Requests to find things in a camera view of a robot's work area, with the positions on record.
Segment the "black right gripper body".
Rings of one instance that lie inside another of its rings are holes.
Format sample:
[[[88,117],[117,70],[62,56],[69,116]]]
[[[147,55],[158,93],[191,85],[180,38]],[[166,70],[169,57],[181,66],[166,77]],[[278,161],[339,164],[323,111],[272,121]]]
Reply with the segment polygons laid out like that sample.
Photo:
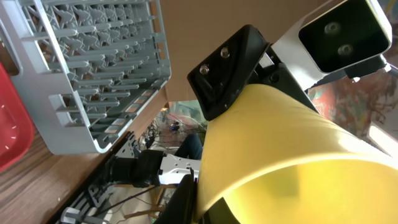
[[[242,26],[187,75],[207,121],[227,111],[250,84],[274,87],[317,111],[271,46],[257,28]]]

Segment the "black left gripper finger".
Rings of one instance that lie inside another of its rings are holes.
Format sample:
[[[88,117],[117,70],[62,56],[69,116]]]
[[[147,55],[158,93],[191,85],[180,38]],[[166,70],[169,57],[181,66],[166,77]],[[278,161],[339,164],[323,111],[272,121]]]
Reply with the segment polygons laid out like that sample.
[[[154,224],[191,224],[196,201],[197,183],[191,174],[187,174]]]

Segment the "yellow cup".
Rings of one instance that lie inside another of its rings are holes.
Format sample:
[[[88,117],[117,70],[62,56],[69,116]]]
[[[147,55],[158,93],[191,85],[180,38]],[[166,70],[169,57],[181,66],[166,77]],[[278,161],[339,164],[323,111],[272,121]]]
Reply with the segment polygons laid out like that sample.
[[[224,200],[240,223],[396,223],[397,161],[267,85],[208,124],[197,218]]]

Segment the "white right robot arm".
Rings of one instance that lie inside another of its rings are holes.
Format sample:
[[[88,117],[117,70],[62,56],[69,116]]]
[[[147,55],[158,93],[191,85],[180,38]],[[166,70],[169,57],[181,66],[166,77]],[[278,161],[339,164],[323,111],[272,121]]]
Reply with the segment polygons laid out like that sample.
[[[226,42],[207,56],[187,76],[207,121],[229,110],[248,84],[262,84],[277,88],[303,105],[314,110],[307,93],[295,81],[287,67],[279,60],[258,29],[245,25]],[[133,158],[116,156],[108,164],[107,181],[146,188],[150,185],[178,184],[191,170],[190,164],[176,171],[171,178],[171,164],[183,160],[198,162],[202,144],[197,134],[189,134],[174,155],[146,150]]]

